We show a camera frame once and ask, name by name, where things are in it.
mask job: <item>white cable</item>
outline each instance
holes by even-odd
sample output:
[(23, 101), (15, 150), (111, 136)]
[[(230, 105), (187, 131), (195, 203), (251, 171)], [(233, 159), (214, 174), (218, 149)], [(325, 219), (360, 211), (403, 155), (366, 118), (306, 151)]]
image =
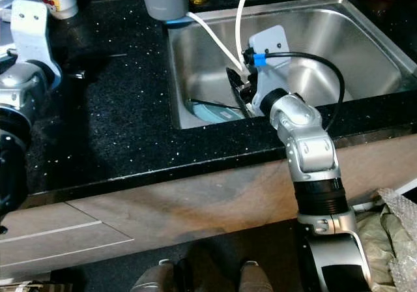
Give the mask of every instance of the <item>white cable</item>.
[(240, 0), (239, 6), (237, 7), (236, 13), (236, 24), (235, 24), (235, 39), (236, 39), (236, 50), (237, 56), (239, 57), (239, 61), (241, 65), (244, 65), (244, 59), (242, 55), (242, 42), (240, 39), (240, 21), (242, 20), (242, 12), (243, 6), (245, 5), (246, 0)]
[(199, 23), (204, 29), (205, 31), (208, 32), (208, 34), (213, 38), (213, 40), (215, 41), (215, 43), (219, 46), (220, 49), (222, 49), (222, 51), (226, 54), (226, 56), (228, 58), (230, 58), (230, 60), (233, 62), (233, 64), (235, 64), (235, 66), (240, 70), (243, 71), (243, 67), (242, 65), (239, 63), (239, 61), (237, 60), (237, 58), (235, 56), (233, 56), (233, 54), (225, 47), (225, 45), (221, 42), (221, 40), (216, 36), (216, 34), (213, 32), (213, 30), (209, 27), (209, 25), (207, 25), (204, 20), (202, 20), (200, 17), (198, 17), (197, 15), (195, 15), (194, 13), (191, 12), (187, 12), (186, 14), (189, 18), (192, 18), (193, 20), (195, 20), (197, 23)]

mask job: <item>black granite countertop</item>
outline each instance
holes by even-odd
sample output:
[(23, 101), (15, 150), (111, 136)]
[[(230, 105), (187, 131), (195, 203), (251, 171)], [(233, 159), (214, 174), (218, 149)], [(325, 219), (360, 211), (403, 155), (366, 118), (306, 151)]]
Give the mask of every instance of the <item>black granite countertop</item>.
[[(248, 5), (288, 0), (248, 0)], [(350, 0), (417, 61), (416, 0)], [(162, 24), (143, 0), (81, 0), (77, 16), (51, 21), (61, 57), (94, 70), (48, 95), (27, 153), (23, 207), (93, 196), (285, 156), (264, 118), (177, 130), (171, 122)], [(210, 0), (195, 11), (235, 8)], [(343, 104), (330, 130), (337, 147), (416, 132), (417, 91)], [(324, 123), (333, 106), (319, 108)]]

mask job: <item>blue cable tie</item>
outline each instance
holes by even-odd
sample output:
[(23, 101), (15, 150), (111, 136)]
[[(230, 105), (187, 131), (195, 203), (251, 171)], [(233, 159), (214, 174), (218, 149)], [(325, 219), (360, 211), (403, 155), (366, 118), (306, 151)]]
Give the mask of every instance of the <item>blue cable tie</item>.
[(255, 66), (266, 66), (266, 58), (265, 58), (265, 54), (254, 54), (253, 55), (253, 61), (255, 63)]

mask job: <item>stainless steel sink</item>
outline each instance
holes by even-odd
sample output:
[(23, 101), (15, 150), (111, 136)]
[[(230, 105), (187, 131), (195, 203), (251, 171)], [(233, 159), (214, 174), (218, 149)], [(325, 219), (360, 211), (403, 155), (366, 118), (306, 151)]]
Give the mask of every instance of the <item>stainless steel sink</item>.
[[(235, 14), (235, 10), (199, 13), (232, 52)], [(320, 55), (339, 67), (346, 81), (344, 101), (417, 89), (417, 65), (348, 0), (303, 0), (247, 7), (242, 18), (243, 43), (275, 25), (285, 29), (291, 51)], [(190, 100), (238, 107), (225, 71), (233, 64), (203, 28), (184, 22), (166, 27), (175, 126), (192, 128), (211, 123), (210, 119), (195, 115), (196, 103)], [(314, 61), (292, 58), (288, 82), (291, 92), (298, 92), (313, 106), (338, 99), (337, 78)]]

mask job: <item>floor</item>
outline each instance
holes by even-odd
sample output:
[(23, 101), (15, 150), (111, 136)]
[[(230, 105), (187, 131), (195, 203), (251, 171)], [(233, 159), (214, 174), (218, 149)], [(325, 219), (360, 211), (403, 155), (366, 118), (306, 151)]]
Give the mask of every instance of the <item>floor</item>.
[(129, 292), (145, 270), (160, 259), (187, 258), (194, 289), (200, 292), (237, 291), (239, 268), (254, 259), (266, 272), (275, 292), (302, 292), (294, 240), (295, 221), (248, 229), (176, 246), (122, 256), (52, 273), (52, 279), (72, 282), (74, 292)]

